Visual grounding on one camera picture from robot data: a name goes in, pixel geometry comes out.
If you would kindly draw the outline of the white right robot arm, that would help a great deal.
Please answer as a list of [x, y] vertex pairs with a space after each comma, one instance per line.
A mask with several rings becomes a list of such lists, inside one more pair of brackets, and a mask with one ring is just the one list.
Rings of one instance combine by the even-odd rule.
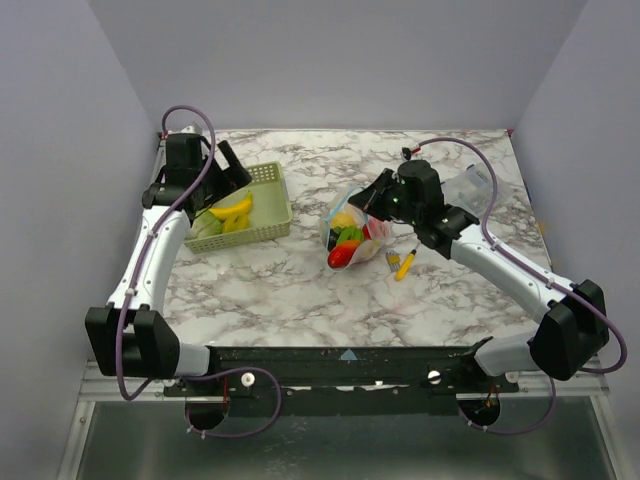
[[489, 338], [474, 345], [460, 379], [480, 392], [497, 376], [542, 371], [555, 380], [570, 379], [608, 342], [601, 320], [604, 293], [590, 280], [576, 284], [554, 279], [544, 268], [486, 234], [479, 219], [446, 203], [438, 173], [424, 160], [384, 170], [348, 202], [380, 221], [413, 228], [420, 243], [448, 260], [480, 274], [508, 295], [538, 324], [533, 333]]

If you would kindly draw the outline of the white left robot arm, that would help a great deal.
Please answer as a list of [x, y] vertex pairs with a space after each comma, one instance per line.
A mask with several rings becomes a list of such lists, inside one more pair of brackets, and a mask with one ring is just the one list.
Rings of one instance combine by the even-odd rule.
[[142, 195], [143, 214], [131, 258], [103, 307], [92, 307], [85, 328], [101, 373], [152, 380], [187, 377], [201, 395], [222, 380], [209, 347], [181, 342], [163, 317], [178, 250], [198, 212], [247, 186], [251, 176], [227, 141], [211, 146], [197, 134], [164, 142], [165, 164]]

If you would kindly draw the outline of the yellow pear toy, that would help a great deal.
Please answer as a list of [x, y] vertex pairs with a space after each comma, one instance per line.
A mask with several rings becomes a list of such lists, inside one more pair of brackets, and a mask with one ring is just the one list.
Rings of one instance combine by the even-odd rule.
[[344, 212], [338, 212], [330, 219], [331, 229], [344, 229], [356, 225], [356, 220], [351, 215]]

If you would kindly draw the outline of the green leaf toy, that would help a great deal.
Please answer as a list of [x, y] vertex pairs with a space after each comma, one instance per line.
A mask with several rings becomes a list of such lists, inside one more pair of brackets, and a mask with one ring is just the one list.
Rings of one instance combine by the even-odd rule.
[[362, 229], [357, 226], [352, 226], [342, 229], [342, 233], [338, 239], [337, 245], [341, 245], [347, 241], [363, 242], [364, 240], [365, 235]]

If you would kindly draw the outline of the red tomato toy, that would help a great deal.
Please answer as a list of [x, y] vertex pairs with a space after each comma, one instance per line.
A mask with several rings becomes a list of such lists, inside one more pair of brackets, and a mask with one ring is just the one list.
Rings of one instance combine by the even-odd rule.
[[386, 242], [392, 234], [390, 222], [380, 221], [375, 218], [369, 218], [363, 226], [362, 231], [367, 240], [383, 242]]

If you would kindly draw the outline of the clear zip top bag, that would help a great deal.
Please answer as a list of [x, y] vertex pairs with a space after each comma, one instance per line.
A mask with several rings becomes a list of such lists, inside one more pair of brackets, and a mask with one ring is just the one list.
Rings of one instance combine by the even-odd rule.
[[326, 265], [342, 271], [371, 260], [392, 238], [390, 222], [380, 221], [349, 203], [361, 186], [340, 190], [320, 215], [318, 231], [326, 250]]

